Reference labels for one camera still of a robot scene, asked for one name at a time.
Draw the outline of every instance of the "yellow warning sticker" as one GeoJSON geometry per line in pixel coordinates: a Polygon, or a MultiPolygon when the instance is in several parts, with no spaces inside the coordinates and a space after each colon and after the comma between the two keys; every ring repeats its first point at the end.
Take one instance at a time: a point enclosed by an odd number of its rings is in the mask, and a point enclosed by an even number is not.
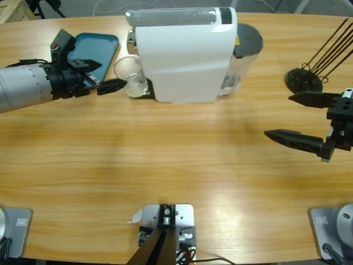
{"type": "Polygon", "coordinates": [[[240,40],[239,40],[239,36],[237,35],[237,38],[236,38],[236,45],[240,45],[240,40]]]}

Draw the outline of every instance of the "coffee machine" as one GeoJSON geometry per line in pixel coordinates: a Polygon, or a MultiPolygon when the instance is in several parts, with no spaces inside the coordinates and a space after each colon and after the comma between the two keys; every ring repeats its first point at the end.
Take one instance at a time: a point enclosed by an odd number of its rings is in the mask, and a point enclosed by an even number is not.
{"type": "Polygon", "coordinates": [[[127,38],[159,102],[214,102],[237,36],[232,7],[129,10],[127,38]]]}

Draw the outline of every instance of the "label sticker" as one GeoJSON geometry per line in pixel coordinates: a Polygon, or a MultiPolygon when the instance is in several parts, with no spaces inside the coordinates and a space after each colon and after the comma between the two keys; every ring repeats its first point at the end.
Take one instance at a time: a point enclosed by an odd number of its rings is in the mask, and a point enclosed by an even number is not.
{"type": "Polygon", "coordinates": [[[27,226],[28,219],[18,218],[16,222],[16,226],[27,226]]]}
{"type": "Polygon", "coordinates": [[[237,35],[237,38],[236,38],[236,45],[240,45],[240,39],[239,39],[238,35],[237,35]]]}
{"type": "Polygon", "coordinates": [[[318,225],[327,225],[329,222],[327,221],[326,216],[319,216],[319,217],[316,217],[316,223],[318,225]]]}

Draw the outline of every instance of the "floor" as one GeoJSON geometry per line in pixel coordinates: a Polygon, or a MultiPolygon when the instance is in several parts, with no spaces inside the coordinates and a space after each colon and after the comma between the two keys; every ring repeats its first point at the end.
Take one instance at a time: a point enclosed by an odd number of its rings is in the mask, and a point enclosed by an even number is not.
{"type": "MultiPolygon", "coordinates": [[[[293,13],[301,0],[238,0],[237,12],[271,13],[277,5],[278,13],[293,13]]],[[[93,15],[124,15],[128,9],[230,6],[231,0],[61,0],[61,12],[67,17],[90,17],[93,15]]],[[[50,6],[41,2],[46,18],[59,18],[50,6]]],[[[339,15],[353,17],[353,4],[349,0],[310,0],[303,14],[339,15]]],[[[280,265],[324,265],[320,261],[278,263],[280,265]]]]}

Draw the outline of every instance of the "black round base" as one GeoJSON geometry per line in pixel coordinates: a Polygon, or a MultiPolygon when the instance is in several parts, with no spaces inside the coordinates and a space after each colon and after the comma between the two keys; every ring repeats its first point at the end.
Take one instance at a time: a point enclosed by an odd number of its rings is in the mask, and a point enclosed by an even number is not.
{"type": "Polygon", "coordinates": [[[289,71],[285,76],[285,82],[294,94],[306,91],[321,92],[323,89],[319,77],[305,69],[296,68],[289,71]]]}

